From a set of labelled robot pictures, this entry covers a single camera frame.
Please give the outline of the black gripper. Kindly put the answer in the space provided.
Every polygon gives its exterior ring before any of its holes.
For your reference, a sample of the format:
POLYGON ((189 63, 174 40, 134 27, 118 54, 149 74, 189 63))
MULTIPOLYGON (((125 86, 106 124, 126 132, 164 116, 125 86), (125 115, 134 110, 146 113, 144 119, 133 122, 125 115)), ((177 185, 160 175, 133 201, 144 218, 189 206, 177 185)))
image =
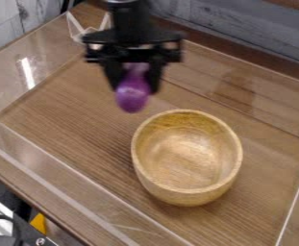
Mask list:
POLYGON ((85 60, 101 62, 112 90, 116 90, 125 69, 121 62, 152 61, 145 78, 149 93, 160 89, 160 78, 165 62, 180 62, 183 57, 183 33, 160 27, 150 21, 148 0, 105 0, 112 17, 109 29, 82 35, 85 60))

